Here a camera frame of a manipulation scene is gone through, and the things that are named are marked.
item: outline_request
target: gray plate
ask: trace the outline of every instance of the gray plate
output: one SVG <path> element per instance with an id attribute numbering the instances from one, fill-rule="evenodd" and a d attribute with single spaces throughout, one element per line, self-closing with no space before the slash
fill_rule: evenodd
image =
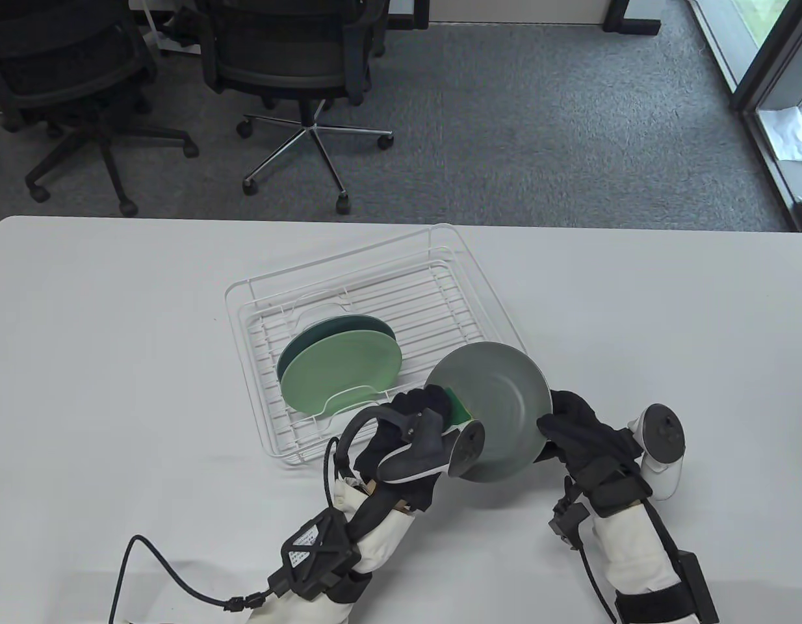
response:
<path id="1" fill-rule="evenodd" d="M 552 411 L 552 395 L 522 351 L 497 342 L 468 344 L 439 362 L 427 383 L 449 387 L 485 426 L 485 449 L 461 478 L 490 482 L 516 475 L 546 445 L 537 418 Z"/>

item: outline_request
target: dark green plate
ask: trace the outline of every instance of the dark green plate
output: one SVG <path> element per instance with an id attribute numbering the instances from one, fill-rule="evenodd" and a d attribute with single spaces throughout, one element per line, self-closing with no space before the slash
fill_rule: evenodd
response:
<path id="1" fill-rule="evenodd" d="M 501 481 L 529 466 L 546 445 L 537 419 L 552 412 L 552 395 L 522 351 L 497 342 L 468 344 L 439 362 L 427 383 L 449 387 L 485 426 L 485 449 L 461 478 Z"/>
<path id="2" fill-rule="evenodd" d="M 374 316 L 344 315 L 321 320 L 298 333 L 293 341 L 285 346 L 282 356 L 279 357 L 277 362 L 277 380 L 282 381 L 285 369 L 294 361 L 294 358 L 315 342 L 323 341 L 323 339 L 334 336 L 336 333 L 357 330 L 380 331 L 380 333 L 386 333 L 386 335 L 395 340 L 395 333 L 392 331 L 392 327 Z"/>

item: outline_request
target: wall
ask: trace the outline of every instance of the wall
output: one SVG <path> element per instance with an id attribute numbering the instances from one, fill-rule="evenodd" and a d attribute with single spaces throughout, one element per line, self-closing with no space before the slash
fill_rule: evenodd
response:
<path id="1" fill-rule="evenodd" d="M 609 2 L 610 0 L 430 0 L 430 20 L 602 24 Z"/>

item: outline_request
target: gray carpet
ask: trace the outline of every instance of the gray carpet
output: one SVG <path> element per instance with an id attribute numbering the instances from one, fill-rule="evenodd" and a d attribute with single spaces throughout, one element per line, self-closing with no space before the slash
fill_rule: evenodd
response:
<path id="1" fill-rule="evenodd" d="M 241 113 L 262 112 L 255 98 L 209 91 L 193 57 L 158 62 L 151 122 L 189 131 L 201 157 L 116 148 L 142 217 L 787 229 L 683 0 L 668 1 L 656 38 L 544 26 L 390 33 L 365 104 L 339 101 L 324 117 L 397 133 L 386 152 L 369 139 L 327 139 L 353 200 L 344 218 L 308 140 L 261 176 L 258 196 L 245 197 L 241 178 L 289 131 L 258 125 L 241 140 Z M 30 199 L 23 176 L 52 147 L 43 127 L 0 128 L 0 219 L 116 216 L 92 148 L 44 179 L 49 202 Z"/>

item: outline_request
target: chair base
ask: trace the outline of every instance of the chair base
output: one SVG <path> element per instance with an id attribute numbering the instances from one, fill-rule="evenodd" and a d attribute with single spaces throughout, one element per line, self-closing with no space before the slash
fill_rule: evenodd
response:
<path id="1" fill-rule="evenodd" d="M 378 147 L 386 150 L 391 148 L 395 142 L 395 135 L 391 130 L 374 130 L 372 128 L 351 127 L 351 125 L 324 125 L 318 123 L 318 116 L 324 110 L 327 110 L 326 101 L 321 101 L 317 109 L 312 112 L 309 107 L 308 101 L 300 101 L 300 119 L 301 121 L 295 122 L 291 119 L 280 119 L 279 117 L 271 117 L 267 115 L 245 115 L 246 121 L 241 122 L 237 126 L 237 133 L 240 137 L 247 139 L 253 134 L 253 120 L 265 122 L 271 125 L 280 125 L 280 127 L 292 128 L 295 130 L 294 134 L 289 137 L 286 142 L 282 143 L 279 148 L 275 149 L 256 169 L 253 169 L 248 175 L 244 176 L 242 180 L 242 189 L 247 196 L 255 195 L 257 192 L 257 185 L 255 178 L 262 172 L 265 167 L 273 163 L 280 155 L 285 154 L 286 151 L 296 145 L 303 137 L 311 137 L 311 140 L 317 146 L 327 169 L 332 174 L 335 184 L 338 187 L 338 200 L 336 203 L 336 210 L 338 214 L 347 215 L 352 210 L 350 199 L 341 177 L 338 175 L 335 165 L 329 158 L 329 153 L 320 139 L 321 133 L 333 134 L 356 134 L 366 137 L 378 137 Z"/>
<path id="2" fill-rule="evenodd" d="M 62 129 L 57 125 L 55 120 L 47 120 L 47 134 L 51 138 L 62 136 Z M 190 135 L 184 131 L 151 127 L 150 125 L 133 125 L 129 122 L 116 123 L 113 127 L 113 125 L 103 121 L 100 116 L 91 116 L 86 121 L 81 122 L 73 133 L 63 139 L 38 166 L 34 167 L 34 169 L 29 172 L 29 175 L 26 175 L 26 187 L 29 188 L 32 199 L 38 203 L 47 202 L 51 195 L 45 187 L 41 187 L 41 185 L 38 184 L 39 179 L 68 160 L 68 158 L 83 148 L 86 143 L 97 142 L 101 149 L 103 161 L 107 166 L 107 172 L 112 181 L 112 186 L 115 189 L 115 194 L 118 196 L 118 208 L 122 216 L 136 216 L 138 214 L 138 206 L 127 197 L 127 193 L 125 193 L 121 182 L 121 176 L 118 173 L 118 165 L 115 163 L 115 158 L 112 155 L 112 139 L 115 135 L 123 137 L 180 140 L 183 143 L 186 158 L 196 158 L 199 155 L 198 146 L 196 143 L 193 143 Z"/>

